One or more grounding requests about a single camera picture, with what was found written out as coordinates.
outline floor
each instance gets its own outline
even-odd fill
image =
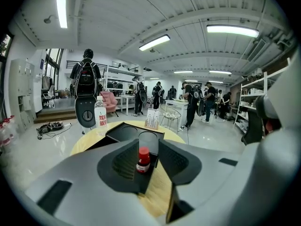
[[[129,109],[128,116],[125,111],[118,111],[108,115],[108,123],[125,120],[145,120],[146,116],[133,117],[133,109]],[[61,162],[70,155],[74,144],[82,137],[81,126],[76,119],[64,121],[65,125],[72,126],[64,133],[51,139],[38,140],[36,128],[42,124],[35,124],[10,146],[10,152],[1,156],[2,169],[7,179],[19,190],[26,190],[30,183],[47,170]],[[177,133],[176,122],[171,130]],[[245,146],[240,141],[242,134],[233,122],[225,121],[212,115],[210,123],[205,124],[201,118],[196,116],[189,132],[179,131],[178,135],[190,145],[197,147],[220,150],[226,152],[242,153]]]
[[[58,110],[62,110],[62,109],[74,109],[74,104],[75,104],[74,97],[54,99],[54,101],[55,101],[54,107],[45,107],[42,109],[42,112],[58,111]]]

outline ceiling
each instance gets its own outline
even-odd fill
[[[146,66],[164,75],[199,81],[235,83],[241,75],[263,67],[293,43],[293,34],[272,0],[68,0],[68,29],[61,29],[55,0],[27,0],[16,22],[38,48],[91,48]],[[258,39],[243,35],[210,33],[208,24],[240,25],[257,29]],[[150,50],[139,47],[168,34],[169,42]],[[248,56],[264,39],[261,59]],[[232,72],[231,76],[209,70]]]

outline round table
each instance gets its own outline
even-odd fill
[[[118,126],[122,122],[140,128],[145,128],[144,121],[118,121],[108,123],[108,130]],[[164,139],[166,140],[185,143],[182,138],[165,127],[159,126],[158,130],[150,128],[146,129],[164,133]],[[93,146],[96,142],[100,141],[103,138],[104,136],[98,135],[95,129],[88,132],[74,145],[71,151],[71,155],[87,150],[89,147]],[[171,181],[169,180],[169,177],[163,169],[163,166],[159,160],[158,165],[154,169],[151,176],[146,193],[139,194],[138,198],[140,200],[140,203],[148,210],[151,215],[158,217],[167,213],[170,195]]]

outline pink chair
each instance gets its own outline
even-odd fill
[[[116,113],[117,100],[115,99],[114,94],[109,91],[102,91],[100,92],[99,95],[103,97],[103,103],[106,104],[107,113],[115,112],[115,114],[117,115]]]

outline red bottle cap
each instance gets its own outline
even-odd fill
[[[150,156],[150,151],[148,147],[142,146],[139,148],[139,158],[140,159],[146,159]]]

